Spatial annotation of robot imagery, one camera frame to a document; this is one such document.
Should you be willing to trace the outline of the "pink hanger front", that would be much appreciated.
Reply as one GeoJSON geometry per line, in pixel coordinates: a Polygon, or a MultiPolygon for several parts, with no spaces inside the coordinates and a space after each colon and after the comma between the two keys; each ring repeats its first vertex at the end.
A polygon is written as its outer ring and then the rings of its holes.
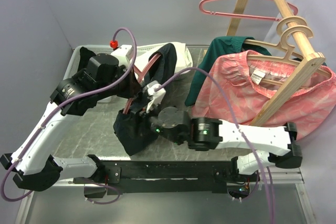
{"type": "MultiPolygon", "coordinates": [[[[149,62],[145,65],[144,69],[141,71],[136,66],[133,67],[134,72],[138,75],[137,81],[141,83],[141,81],[144,79],[145,75],[149,72],[151,67],[158,61],[158,59],[161,57],[161,54],[155,54],[149,62]]],[[[125,108],[123,109],[123,114],[127,114],[128,110],[133,102],[133,99],[128,99],[125,105],[125,108]]]]}

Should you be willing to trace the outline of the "dark navy shorts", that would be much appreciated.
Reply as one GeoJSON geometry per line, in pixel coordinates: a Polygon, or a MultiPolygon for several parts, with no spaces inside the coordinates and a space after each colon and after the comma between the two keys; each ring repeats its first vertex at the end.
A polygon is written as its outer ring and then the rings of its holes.
{"type": "MultiPolygon", "coordinates": [[[[158,59],[151,68],[145,69],[142,75],[143,86],[153,81],[163,84],[174,75],[177,62],[175,46],[168,43],[152,53],[149,58],[152,59],[156,54],[159,55],[158,59]]],[[[158,110],[146,113],[147,103],[146,94],[138,96],[132,101],[126,114],[123,110],[118,112],[114,122],[114,133],[129,156],[141,152],[158,137],[158,134],[151,130],[150,122],[151,117],[158,115],[158,110]]]]}

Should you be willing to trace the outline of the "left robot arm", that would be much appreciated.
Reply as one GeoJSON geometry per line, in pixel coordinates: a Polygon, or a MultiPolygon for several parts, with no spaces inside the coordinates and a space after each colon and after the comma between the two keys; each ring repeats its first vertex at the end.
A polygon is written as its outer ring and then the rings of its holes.
{"type": "Polygon", "coordinates": [[[1,156],[1,164],[8,173],[14,173],[18,188],[44,191],[62,179],[83,177],[98,183],[105,178],[105,165],[95,155],[59,158],[51,153],[63,135],[98,101],[113,95],[131,98],[141,90],[133,73],[135,59],[92,54],[72,77],[59,83],[26,141],[14,153],[1,156]]]}

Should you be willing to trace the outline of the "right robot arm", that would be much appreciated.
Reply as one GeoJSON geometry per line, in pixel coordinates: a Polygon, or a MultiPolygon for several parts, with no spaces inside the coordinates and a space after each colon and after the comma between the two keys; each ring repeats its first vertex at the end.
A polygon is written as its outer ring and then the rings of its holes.
{"type": "Polygon", "coordinates": [[[299,168],[302,151],[297,144],[297,128],[292,122],[277,127],[235,125],[212,119],[191,118],[186,111],[167,107],[160,112],[143,110],[140,118],[155,134],[188,148],[205,152],[224,148],[251,150],[231,159],[220,175],[232,183],[242,183],[256,177],[256,171],[275,166],[282,169],[299,168]]]}

